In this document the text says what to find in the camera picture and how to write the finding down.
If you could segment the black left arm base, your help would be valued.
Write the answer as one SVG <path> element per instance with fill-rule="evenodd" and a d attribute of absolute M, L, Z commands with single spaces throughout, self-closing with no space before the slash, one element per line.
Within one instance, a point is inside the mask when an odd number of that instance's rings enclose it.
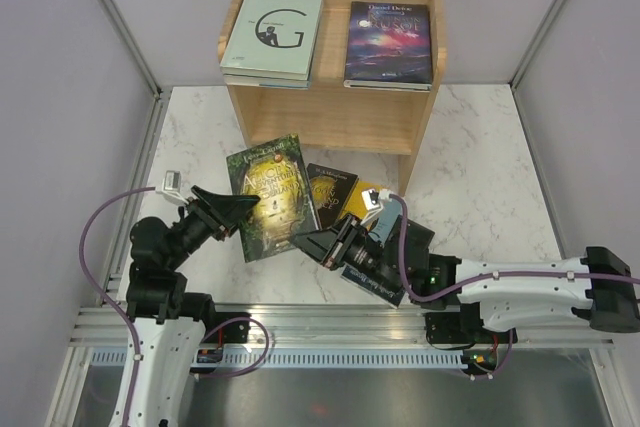
<path fill-rule="evenodd" d="M 223 347 L 229 344 L 244 344 L 248 340 L 250 314 L 247 312 L 217 312 L 205 323 L 202 345 Z"/>

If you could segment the purple Robinson Crusoe book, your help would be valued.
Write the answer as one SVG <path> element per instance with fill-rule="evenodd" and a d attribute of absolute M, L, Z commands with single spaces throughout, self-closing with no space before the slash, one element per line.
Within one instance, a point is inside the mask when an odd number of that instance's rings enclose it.
<path fill-rule="evenodd" d="M 343 84 L 428 92 L 432 83 L 428 7 L 352 2 Z"/>

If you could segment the green Alice Wonderland book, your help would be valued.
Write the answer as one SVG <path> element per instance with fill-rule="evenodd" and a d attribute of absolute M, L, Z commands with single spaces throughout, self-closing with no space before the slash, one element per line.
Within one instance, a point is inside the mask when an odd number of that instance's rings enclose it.
<path fill-rule="evenodd" d="M 293 236 L 319 228 L 297 134 L 231 154 L 226 164 L 232 193 L 260 198 L 240 224 L 247 263 L 291 250 Z"/>

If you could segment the pale green Gatsby book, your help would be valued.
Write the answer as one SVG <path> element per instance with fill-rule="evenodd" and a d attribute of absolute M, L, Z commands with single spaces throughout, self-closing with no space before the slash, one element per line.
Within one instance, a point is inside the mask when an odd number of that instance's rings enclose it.
<path fill-rule="evenodd" d="M 305 83 L 324 0 L 243 0 L 220 61 L 223 74 Z"/>

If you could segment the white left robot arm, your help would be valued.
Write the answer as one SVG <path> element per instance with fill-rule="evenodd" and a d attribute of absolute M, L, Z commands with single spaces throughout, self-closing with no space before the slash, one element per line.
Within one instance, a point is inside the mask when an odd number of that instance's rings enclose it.
<path fill-rule="evenodd" d="M 178 269 L 207 240 L 231 237 L 260 200 L 198 186 L 191 192 L 178 208 L 178 221 L 167 225 L 148 216 L 130 231 L 129 333 L 114 426 L 177 425 L 197 348 L 220 325 L 211 295 L 188 291 Z"/>

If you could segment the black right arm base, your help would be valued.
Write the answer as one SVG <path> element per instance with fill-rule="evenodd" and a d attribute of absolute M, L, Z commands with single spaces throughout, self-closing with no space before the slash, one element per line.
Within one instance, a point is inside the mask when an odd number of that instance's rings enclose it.
<path fill-rule="evenodd" d="M 427 312 L 423 315 L 426 341 L 440 348 L 470 348 L 475 345 L 506 345 L 518 342 L 516 333 L 494 332 L 473 314 Z"/>

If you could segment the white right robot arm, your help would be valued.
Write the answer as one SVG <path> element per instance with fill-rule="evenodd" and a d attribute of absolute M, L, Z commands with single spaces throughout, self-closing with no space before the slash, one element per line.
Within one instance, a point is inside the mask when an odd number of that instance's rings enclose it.
<path fill-rule="evenodd" d="M 433 344 L 471 344 L 516 329 L 580 319 L 599 332 L 636 334 L 639 301 L 629 266 L 605 247 L 549 263 L 491 264 L 433 254 L 432 231 L 397 217 L 386 236 L 347 215 L 299 233 L 293 245 L 368 294 L 431 311 Z"/>

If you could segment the blue 20000 Leagues book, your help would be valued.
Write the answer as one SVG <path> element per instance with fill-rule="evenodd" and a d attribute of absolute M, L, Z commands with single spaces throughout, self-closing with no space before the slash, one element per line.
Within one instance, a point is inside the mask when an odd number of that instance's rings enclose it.
<path fill-rule="evenodd" d="M 306 90 L 311 86 L 310 80 L 292 80 L 269 77 L 255 77 L 247 75 L 223 75 L 224 82 L 229 86 L 247 86 L 262 88 L 282 88 Z"/>

